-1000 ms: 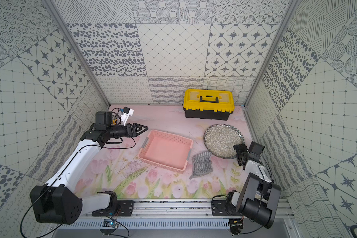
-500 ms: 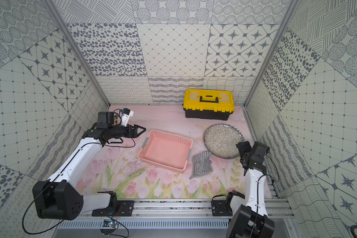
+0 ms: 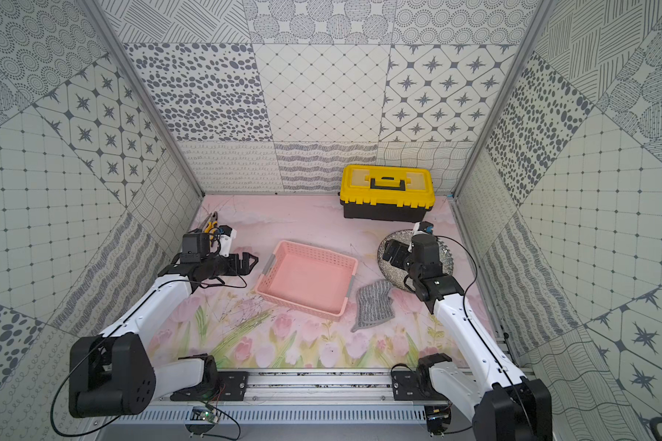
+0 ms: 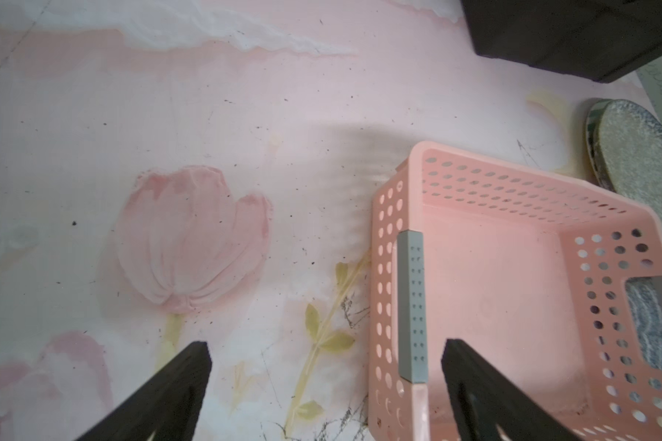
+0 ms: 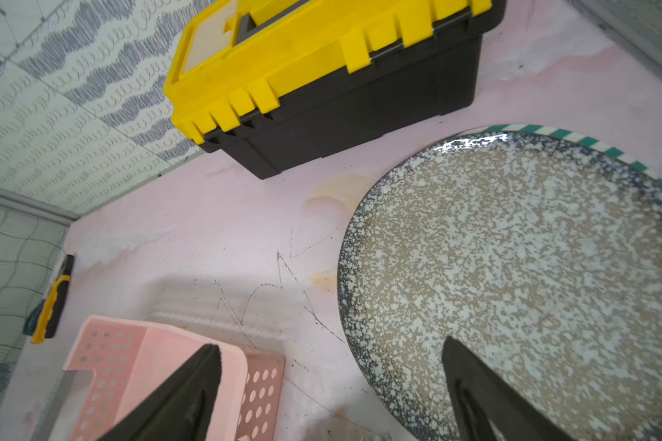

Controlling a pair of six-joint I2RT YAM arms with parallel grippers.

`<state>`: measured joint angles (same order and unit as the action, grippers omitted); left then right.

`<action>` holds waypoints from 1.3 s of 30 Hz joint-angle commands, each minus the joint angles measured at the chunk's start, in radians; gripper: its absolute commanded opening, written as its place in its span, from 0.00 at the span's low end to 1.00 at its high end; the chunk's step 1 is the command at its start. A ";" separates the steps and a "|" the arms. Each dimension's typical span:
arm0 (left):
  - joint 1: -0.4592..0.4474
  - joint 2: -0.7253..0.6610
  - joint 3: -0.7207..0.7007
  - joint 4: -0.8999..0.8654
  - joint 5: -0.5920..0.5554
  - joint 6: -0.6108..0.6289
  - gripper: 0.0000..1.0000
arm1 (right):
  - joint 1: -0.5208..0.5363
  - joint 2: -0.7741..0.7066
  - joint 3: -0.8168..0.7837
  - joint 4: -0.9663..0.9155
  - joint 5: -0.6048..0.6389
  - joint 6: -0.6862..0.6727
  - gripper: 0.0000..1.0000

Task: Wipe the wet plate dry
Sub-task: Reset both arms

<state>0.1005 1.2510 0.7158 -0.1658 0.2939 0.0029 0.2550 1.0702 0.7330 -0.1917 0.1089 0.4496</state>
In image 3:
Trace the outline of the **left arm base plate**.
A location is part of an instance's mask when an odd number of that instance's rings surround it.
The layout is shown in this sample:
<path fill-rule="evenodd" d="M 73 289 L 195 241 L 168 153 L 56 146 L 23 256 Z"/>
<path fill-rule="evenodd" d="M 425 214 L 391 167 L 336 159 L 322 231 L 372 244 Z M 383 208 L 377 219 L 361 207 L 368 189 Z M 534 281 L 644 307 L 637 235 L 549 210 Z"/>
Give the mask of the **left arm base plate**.
<path fill-rule="evenodd" d="M 248 389 L 248 371 L 219 371 L 211 379 L 173 392 L 171 402 L 242 402 Z"/>

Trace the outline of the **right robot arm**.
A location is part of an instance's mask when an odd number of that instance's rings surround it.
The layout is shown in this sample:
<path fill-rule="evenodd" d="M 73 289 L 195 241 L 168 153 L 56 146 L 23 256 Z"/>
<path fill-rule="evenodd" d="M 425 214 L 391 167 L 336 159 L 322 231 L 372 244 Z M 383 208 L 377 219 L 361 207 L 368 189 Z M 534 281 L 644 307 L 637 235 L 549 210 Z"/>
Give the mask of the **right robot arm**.
<path fill-rule="evenodd" d="M 443 354 L 425 356 L 414 373 L 420 385 L 445 397 L 470 420 L 478 440 L 551 440 L 552 397 L 541 380 L 513 364 L 474 316 L 467 290 L 441 263 L 441 237 L 412 234 L 408 243 L 387 238 L 379 259 L 404 271 L 406 289 L 451 335 L 472 374 Z"/>

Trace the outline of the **grey knitted cloth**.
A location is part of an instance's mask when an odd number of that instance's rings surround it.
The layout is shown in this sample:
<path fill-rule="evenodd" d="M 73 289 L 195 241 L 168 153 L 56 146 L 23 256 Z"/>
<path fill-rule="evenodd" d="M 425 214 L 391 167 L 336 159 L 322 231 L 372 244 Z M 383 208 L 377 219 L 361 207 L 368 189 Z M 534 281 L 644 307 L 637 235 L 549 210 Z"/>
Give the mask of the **grey knitted cloth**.
<path fill-rule="evenodd" d="M 383 325 L 395 318 L 393 299 L 390 296 L 394 285 L 386 280 L 377 280 L 362 287 L 357 293 L 356 323 L 351 332 Z"/>

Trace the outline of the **green striped plate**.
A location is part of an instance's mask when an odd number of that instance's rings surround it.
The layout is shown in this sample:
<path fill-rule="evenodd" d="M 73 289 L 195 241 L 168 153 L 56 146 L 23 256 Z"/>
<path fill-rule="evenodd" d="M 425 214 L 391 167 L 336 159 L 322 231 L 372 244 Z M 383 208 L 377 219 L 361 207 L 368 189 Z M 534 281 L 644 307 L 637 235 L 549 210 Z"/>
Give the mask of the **green striped plate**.
<path fill-rule="evenodd" d="M 388 261 L 385 261 L 384 251 L 391 240 L 397 240 L 398 242 L 404 244 L 405 247 L 408 247 L 412 238 L 412 234 L 412 230 L 400 230 L 393 232 L 390 235 L 387 235 L 384 240 L 382 240 L 377 251 L 377 262 L 382 275 L 396 288 L 399 288 L 399 290 L 406 289 L 404 279 L 407 273 L 400 268 L 395 268 Z M 453 256 L 448 246 L 446 246 L 442 240 L 439 240 L 439 259 L 441 259 L 444 272 L 451 276 L 454 269 Z"/>

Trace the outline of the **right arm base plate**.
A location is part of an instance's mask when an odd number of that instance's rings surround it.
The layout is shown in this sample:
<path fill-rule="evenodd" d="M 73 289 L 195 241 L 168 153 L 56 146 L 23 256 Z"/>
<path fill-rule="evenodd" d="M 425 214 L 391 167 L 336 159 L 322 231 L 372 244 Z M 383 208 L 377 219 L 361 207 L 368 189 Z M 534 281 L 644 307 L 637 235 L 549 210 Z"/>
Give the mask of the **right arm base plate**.
<path fill-rule="evenodd" d="M 470 396 L 469 378 L 460 371 L 431 369 L 418 373 L 412 369 L 392 369 L 393 397 L 397 402 L 458 402 Z"/>

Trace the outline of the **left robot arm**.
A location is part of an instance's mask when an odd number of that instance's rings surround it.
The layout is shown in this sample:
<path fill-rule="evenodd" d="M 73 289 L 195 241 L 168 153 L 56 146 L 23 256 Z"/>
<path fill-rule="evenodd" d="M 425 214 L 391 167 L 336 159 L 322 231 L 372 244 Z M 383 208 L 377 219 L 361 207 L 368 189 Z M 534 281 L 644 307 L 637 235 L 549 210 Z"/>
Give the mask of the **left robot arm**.
<path fill-rule="evenodd" d="M 243 279 L 259 259 L 231 251 L 235 229 L 223 225 L 186 233 L 182 249 L 157 275 L 143 297 L 96 336 L 71 348 L 69 413 L 75 418 L 137 415 L 150 402 L 175 395 L 187 400 L 220 390 L 215 359 L 183 356 L 154 367 L 146 349 L 169 316 L 198 288 L 222 288 L 225 277 Z"/>

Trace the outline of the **speckled grey plate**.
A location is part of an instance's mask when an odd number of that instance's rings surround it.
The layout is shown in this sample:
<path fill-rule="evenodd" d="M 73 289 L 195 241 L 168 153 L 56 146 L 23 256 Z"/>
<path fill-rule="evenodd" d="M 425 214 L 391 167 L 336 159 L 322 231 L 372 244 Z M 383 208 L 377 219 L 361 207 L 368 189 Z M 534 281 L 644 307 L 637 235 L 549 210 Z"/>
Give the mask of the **speckled grey plate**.
<path fill-rule="evenodd" d="M 377 262 L 382 276 L 399 290 L 406 290 L 405 278 L 408 276 L 406 261 L 411 255 L 408 247 L 413 233 L 411 229 L 390 233 L 382 240 L 377 251 Z M 443 240 L 439 240 L 438 246 L 443 272 L 452 276 L 454 271 L 452 252 Z"/>

